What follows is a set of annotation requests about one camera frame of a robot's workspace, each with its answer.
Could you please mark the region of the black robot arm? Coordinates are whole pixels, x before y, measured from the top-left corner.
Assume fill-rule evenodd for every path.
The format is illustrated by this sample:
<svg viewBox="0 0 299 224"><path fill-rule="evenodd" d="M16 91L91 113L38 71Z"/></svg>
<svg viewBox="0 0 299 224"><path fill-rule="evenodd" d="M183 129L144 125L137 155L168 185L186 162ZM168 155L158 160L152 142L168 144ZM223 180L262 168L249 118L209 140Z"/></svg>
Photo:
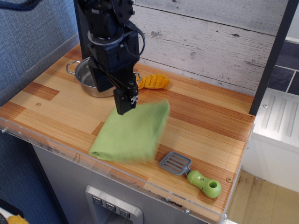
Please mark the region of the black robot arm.
<svg viewBox="0 0 299 224"><path fill-rule="evenodd" d="M98 92L113 88L118 114L134 109L138 85L133 72L144 49L139 47L143 32L129 19L134 15L132 0L79 0L88 23L89 69Z"/></svg>

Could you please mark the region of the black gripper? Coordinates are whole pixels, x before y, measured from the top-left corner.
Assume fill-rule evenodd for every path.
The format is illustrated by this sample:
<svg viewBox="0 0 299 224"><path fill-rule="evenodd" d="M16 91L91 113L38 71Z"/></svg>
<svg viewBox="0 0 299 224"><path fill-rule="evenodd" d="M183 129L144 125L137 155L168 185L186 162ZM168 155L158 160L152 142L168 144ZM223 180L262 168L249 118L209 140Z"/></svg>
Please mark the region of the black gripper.
<svg viewBox="0 0 299 224"><path fill-rule="evenodd" d="M88 66L98 92L114 90L114 100L117 113L123 115L134 109L139 99L136 80L123 80L117 77L118 71L125 69L133 71L143 50L139 50L139 39L142 31L132 22L127 22L114 38L99 38L88 32L90 41L88 48L92 55Z"/></svg>

